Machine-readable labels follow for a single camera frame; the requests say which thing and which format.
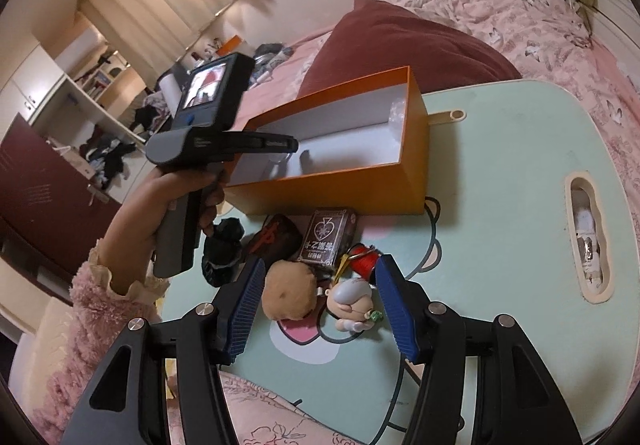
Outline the pink fluffy sleeve forearm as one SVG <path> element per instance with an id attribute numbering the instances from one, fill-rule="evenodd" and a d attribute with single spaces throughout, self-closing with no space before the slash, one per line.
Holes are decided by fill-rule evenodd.
<path id="1" fill-rule="evenodd" d="M 155 302 L 169 286 L 166 279 L 145 273 L 119 295 L 112 289 L 112 271 L 100 258 L 102 243 L 96 242 L 72 281 L 72 320 L 65 356 L 46 382 L 42 404 L 30 416 L 49 444 L 61 442 L 82 392 L 128 321 L 136 317 L 160 319 Z"/>

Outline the left hand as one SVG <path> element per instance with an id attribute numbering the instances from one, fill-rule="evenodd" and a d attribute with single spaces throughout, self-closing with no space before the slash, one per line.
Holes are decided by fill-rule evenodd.
<path id="1" fill-rule="evenodd" d="M 136 281 L 145 281 L 153 250 L 155 233 L 169 207 L 180 197 L 212 187 L 201 208 L 198 228 L 209 235 L 224 191 L 217 176 L 206 171 L 163 173 L 154 169 L 118 210 L 99 243 L 98 260 L 111 273 L 111 287 L 126 295 Z"/>

